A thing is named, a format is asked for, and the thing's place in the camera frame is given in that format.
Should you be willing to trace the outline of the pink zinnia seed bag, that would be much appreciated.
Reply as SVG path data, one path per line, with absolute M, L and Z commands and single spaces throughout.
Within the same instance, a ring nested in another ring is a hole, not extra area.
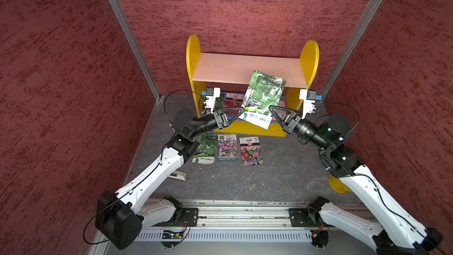
M 239 139 L 239 144 L 243 165 L 261 165 L 264 163 L 260 140 L 257 136 L 242 137 Z

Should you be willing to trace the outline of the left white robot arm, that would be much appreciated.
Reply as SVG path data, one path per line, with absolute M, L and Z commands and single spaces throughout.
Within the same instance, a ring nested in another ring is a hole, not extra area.
M 166 197 L 146 205 L 153 192 L 195 154 L 197 137 L 203 133 L 229 127 L 244 112 L 237 107 L 233 118 L 230 108 L 220 108 L 201 118 L 189 109 L 180 110 L 171 124 L 174 134 L 160 155 L 135 179 L 116 192 L 105 191 L 97 201 L 94 225 L 109 242 L 124 250 L 138 237 L 144 227 L 174 221 L 182 217 L 182 204 Z

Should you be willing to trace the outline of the large green gourd seed bag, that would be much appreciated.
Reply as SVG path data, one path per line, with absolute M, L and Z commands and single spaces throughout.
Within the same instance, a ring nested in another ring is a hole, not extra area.
M 218 140 L 216 136 L 200 135 L 199 146 L 193 156 L 192 162 L 198 164 L 211 165 L 215 161 Z

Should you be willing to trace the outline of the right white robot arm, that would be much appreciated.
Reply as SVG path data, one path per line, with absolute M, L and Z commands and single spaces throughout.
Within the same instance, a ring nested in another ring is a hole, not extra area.
M 427 255 L 438 249 L 442 234 L 413 218 L 379 183 L 346 141 L 355 133 L 342 114 L 332 114 L 319 126 L 285 107 L 270 106 L 283 131 L 319 150 L 319 159 L 333 178 L 347 186 L 375 217 L 371 222 L 318 197 L 307 209 L 313 224 L 327 224 L 360 240 L 379 255 Z

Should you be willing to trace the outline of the purple flower seed bag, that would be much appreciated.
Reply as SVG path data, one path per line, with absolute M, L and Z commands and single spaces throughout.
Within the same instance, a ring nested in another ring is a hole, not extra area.
M 235 134 L 218 135 L 218 161 L 237 161 L 238 144 Z

